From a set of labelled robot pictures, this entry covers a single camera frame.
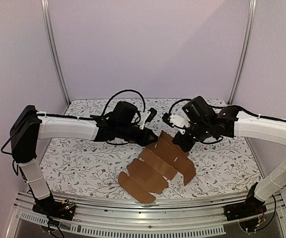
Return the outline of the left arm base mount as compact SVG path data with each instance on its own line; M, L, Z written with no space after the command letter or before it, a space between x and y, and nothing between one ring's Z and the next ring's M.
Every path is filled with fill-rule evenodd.
M72 221L76 209L76 204L68 199L56 201L50 194L44 199L35 199L32 210L36 213L48 215L59 219Z

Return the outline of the brown cardboard box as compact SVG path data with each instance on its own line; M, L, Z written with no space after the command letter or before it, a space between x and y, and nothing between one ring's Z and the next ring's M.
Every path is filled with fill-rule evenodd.
M177 173L183 176L184 185L196 176L189 153L183 152L172 140L170 134L162 131L155 143L146 146L139 157L127 165L127 173L119 173L120 187L138 202L153 203L156 200L153 194L162 194Z

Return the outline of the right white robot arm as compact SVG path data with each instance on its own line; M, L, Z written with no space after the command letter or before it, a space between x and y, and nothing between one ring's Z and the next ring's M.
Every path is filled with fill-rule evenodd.
M255 114L237 105L210 106L201 96L187 99L182 111L186 119L169 111L163 121L179 130L172 142L184 152L189 152L197 142L205 144L208 138L219 142L225 137L248 137L286 146L286 119ZM241 212L252 216L260 203L285 186L286 160L251 187Z

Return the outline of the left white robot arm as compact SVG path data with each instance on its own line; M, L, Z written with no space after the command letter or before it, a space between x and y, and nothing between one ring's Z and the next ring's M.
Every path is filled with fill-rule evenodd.
M31 188L38 206L47 215L54 215L58 205L53 201L51 191L36 161L37 141L48 138L76 138L94 142L109 142L116 138L145 147L158 140L157 135L145 123L155 117L154 109L140 112L125 101L116 104L106 115L75 117L39 112L34 105L28 105L13 124L9 138L0 151L6 154L10 145L13 161L18 164L25 182Z

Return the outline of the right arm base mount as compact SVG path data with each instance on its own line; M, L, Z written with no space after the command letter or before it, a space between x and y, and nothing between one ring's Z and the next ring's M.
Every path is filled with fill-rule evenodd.
M257 186L257 182L251 186L246 196L245 201L225 205L223 207L223 213L228 221L238 220L254 215L265 213L267 208L265 201L260 201L254 197L254 190Z

